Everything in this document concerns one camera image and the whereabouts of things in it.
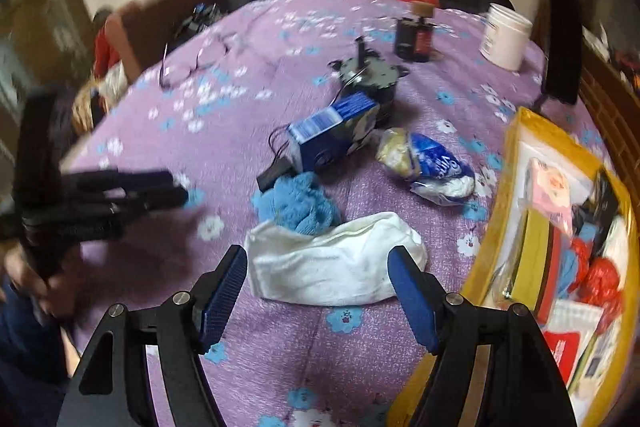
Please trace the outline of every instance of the blue gripper pad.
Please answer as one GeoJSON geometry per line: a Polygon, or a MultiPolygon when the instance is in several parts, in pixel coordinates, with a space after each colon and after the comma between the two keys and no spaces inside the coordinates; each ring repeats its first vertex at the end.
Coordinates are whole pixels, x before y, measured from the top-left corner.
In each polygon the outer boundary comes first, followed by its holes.
{"type": "Polygon", "coordinates": [[[437,353],[445,291],[432,274],[420,271],[405,247],[395,247],[389,252],[386,267],[415,341],[430,353],[437,353]]]}
{"type": "Polygon", "coordinates": [[[211,346],[219,343],[222,333],[225,331],[226,323],[242,289],[246,269],[246,253],[240,248],[202,312],[202,325],[198,340],[205,353],[211,346]]]}

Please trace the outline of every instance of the pink package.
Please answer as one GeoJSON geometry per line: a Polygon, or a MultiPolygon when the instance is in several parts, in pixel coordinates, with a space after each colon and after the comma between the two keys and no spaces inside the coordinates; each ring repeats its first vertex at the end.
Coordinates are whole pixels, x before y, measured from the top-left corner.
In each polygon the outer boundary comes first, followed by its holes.
{"type": "Polygon", "coordinates": [[[532,158],[527,166],[526,198],[564,233],[573,235],[569,183],[562,172],[532,158]]]}

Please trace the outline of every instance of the blue box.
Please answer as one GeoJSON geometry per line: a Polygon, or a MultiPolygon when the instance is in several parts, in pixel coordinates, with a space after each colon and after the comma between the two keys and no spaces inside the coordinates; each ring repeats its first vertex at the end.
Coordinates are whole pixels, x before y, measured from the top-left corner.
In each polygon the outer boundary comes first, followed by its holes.
{"type": "Polygon", "coordinates": [[[359,149],[376,126],[380,106],[362,92],[338,100],[287,127],[298,172],[315,171],[359,149]]]}

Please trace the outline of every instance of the eyeglasses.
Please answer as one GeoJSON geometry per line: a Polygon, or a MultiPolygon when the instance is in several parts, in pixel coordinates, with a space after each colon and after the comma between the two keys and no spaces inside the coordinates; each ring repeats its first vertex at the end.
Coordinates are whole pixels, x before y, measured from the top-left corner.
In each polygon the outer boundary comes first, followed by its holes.
{"type": "Polygon", "coordinates": [[[228,53],[229,49],[222,41],[210,42],[202,47],[196,55],[196,64],[193,68],[183,62],[176,65],[167,65],[166,56],[168,51],[169,44],[165,44],[164,55],[162,56],[162,63],[158,74],[158,83],[160,84],[160,89],[163,91],[173,89],[178,84],[183,83],[197,70],[213,66],[221,57],[228,53]]]}

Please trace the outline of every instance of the metal screw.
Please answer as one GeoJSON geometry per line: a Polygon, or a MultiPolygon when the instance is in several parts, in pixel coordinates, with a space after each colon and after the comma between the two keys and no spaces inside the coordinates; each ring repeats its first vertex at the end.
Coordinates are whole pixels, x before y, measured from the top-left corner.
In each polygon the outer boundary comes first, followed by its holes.
{"type": "Polygon", "coordinates": [[[447,299],[447,302],[452,306],[460,306],[460,304],[462,304],[465,301],[465,299],[462,298],[462,295],[455,292],[447,293],[447,296],[445,297],[445,299],[447,299]]]}
{"type": "Polygon", "coordinates": [[[109,308],[109,314],[111,317],[118,317],[119,315],[122,315],[123,311],[124,306],[122,304],[114,304],[109,308]]]}
{"type": "Polygon", "coordinates": [[[529,314],[529,309],[524,304],[517,303],[513,305],[513,313],[520,317],[525,317],[529,314]]]}
{"type": "Polygon", "coordinates": [[[191,295],[189,294],[189,292],[178,292],[177,294],[174,295],[174,298],[172,299],[174,301],[174,304],[187,304],[187,302],[189,302],[189,299],[191,299],[191,295]]]}

